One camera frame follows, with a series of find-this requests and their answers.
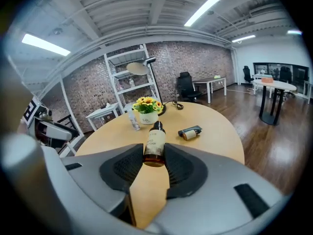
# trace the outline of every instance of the white ceiling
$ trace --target white ceiling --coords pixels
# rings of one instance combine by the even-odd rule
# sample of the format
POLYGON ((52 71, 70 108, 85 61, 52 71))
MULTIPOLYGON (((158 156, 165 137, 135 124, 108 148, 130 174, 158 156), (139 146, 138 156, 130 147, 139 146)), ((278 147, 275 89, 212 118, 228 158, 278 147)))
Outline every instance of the white ceiling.
POLYGON ((284 35, 294 27, 279 0, 220 0, 191 27, 184 27, 205 1, 31 0, 9 29, 6 52, 35 92, 75 60, 131 39, 170 34, 228 46, 251 33, 284 35), (22 44, 25 33, 71 54, 63 57, 22 44))

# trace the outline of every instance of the table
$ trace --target table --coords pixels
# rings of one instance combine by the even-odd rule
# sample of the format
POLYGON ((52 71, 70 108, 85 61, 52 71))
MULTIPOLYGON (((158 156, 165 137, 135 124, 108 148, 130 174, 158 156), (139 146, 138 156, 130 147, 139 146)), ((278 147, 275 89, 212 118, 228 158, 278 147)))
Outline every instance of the table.
MULTIPOLYGON (((245 163, 243 146, 232 124, 217 111, 203 105, 179 102, 183 110, 168 103, 166 112, 159 116, 166 131, 166 142, 186 145, 206 152, 223 155, 245 163), (202 132, 194 139, 185 141, 178 131, 199 125, 202 132)), ((152 125, 140 124, 135 131, 127 114, 123 114, 94 132, 77 151, 77 156, 93 154, 148 140, 152 125)), ((137 226, 145 228, 166 204, 169 177, 165 166, 140 169, 130 192, 137 226)))
POLYGON ((211 103, 211 96, 210 96, 210 83, 211 83, 211 94, 213 94, 213 87, 212 83, 217 81, 224 80, 224 96, 226 96, 226 77, 222 76, 220 78, 214 78, 214 77, 207 77, 199 80, 192 81, 192 86, 195 89, 195 84, 206 84, 206 90, 207 90, 207 103, 211 103))
MULTIPOLYGON (((256 80, 256 79, 262 79, 262 77, 273 77, 272 75, 266 75, 266 74, 254 74, 252 75, 252 77, 256 80)), ((256 90, 258 89, 258 87, 255 85, 255 83, 253 83, 253 94, 255 95, 256 90)))
POLYGON ((90 113, 86 118, 87 118, 89 124, 91 125, 91 127, 93 128, 93 130, 94 131, 97 130, 97 127, 92 122, 93 118, 103 117, 105 115, 110 114, 111 112, 114 113, 115 117, 118 117, 118 114, 116 111, 117 107, 119 107, 118 103, 114 103, 114 104, 111 104, 111 106, 108 108, 98 109, 98 110, 95 110, 94 112, 90 113))
POLYGON ((280 114, 280 110, 282 107, 282 103, 283 103, 283 93, 284 90, 288 90, 288 91, 295 91, 297 90, 297 88, 292 85, 292 84, 288 84, 288 83, 284 83, 281 81, 273 81, 272 83, 264 83, 261 80, 255 80, 254 83, 256 83, 257 85, 263 85, 263 96, 262 96, 262 104, 261 104, 261 110, 260 110, 260 114, 259 117, 260 119, 270 125, 277 125, 278 124, 278 118, 279 118, 279 114, 280 114), (274 98, 273 98, 273 103, 272 103, 272 108, 270 113, 264 113, 264 105, 265 105, 265 98, 266 98, 266 87, 270 87, 270 88, 275 88, 274 90, 274 98), (275 103, 276 103, 276 98, 277 98, 277 90, 279 90, 280 92, 280 97, 279 97, 279 102, 278 102, 278 106, 277 106, 277 111, 276 111, 276 115, 273 116, 274 113, 274 109, 275 109, 275 103))
POLYGON ((311 84, 309 81, 304 81, 304 87, 303 87, 303 95, 305 95, 305 84, 308 85, 308 104, 310 103, 310 99, 311 99, 311 89, 313 84, 311 84))

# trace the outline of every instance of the fluorescent light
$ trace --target fluorescent light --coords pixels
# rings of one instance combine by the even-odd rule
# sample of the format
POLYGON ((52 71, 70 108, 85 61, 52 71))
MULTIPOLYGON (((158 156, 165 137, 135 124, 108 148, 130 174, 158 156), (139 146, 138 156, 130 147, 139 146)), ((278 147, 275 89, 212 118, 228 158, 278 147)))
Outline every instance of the fluorescent light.
POLYGON ((298 34, 298 35, 302 35, 302 31, 300 30, 288 30, 287 34, 298 34))
POLYGON ((191 26, 199 17, 203 15, 209 8, 215 5, 219 0, 208 0, 200 7, 199 10, 192 15, 192 17, 185 23, 184 26, 191 26))
POLYGON ((239 42, 239 41, 242 41, 242 40, 246 40, 246 39, 249 39, 249 38, 254 38, 255 35, 251 35, 251 36, 247 36, 247 37, 242 37, 242 38, 239 38, 239 39, 236 39, 236 40, 233 40, 232 42, 239 42))
POLYGON ((58 54, 63 55, 63 56, 67 56, 68 54, 70 54, 70 51, 68 51, 66 49, 58 47, 57 45, 54 45, 52 43, 49 43, 45 40, 42 40, 38 37, 34 37, 32 35, 29 35, 29 34, 25 34, 25 36, 22 39, 22 43, 36 46, 36 47, 39 47, 42 49, 50 50, 52 52, 58 53, 58 54))

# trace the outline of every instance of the white pot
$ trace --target white pot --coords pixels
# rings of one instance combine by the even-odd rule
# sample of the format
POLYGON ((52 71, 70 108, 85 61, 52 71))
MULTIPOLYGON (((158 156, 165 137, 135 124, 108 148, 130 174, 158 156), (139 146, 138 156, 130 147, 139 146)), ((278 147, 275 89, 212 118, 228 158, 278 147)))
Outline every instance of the white pot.
POLYGON ((157 112, 153 111, 147 114, 139 114, 140 122, 142 124, 154 124, 156 121, 158 121, 158 115, 157 112))

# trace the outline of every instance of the black table base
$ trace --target black table base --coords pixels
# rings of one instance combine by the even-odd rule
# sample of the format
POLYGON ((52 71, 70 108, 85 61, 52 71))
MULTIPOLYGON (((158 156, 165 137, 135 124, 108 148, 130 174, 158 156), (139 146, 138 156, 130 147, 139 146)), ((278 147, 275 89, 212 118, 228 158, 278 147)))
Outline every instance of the black table base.
POLYGON ((270 125, 278 125, 278 118, 279 118, 280 110, 282 108, 283 98, 284 98, 284 90, 275 88, 272 109, 271 109, 270 113, 263 112, 264 106, 265 106, 265 99, 266 99, 266 86, 263 86, 262 104, 261 104, 261 110, 260 110, 259 117, 264 123, 267 123, 270 125), (278 107, 277 107, 276 115, 273 116, 274 109, 275 109, 275 103, 276 103, 276 99, 277 99, 277 91, 279 91, 279 101, 278 101, 278 107))

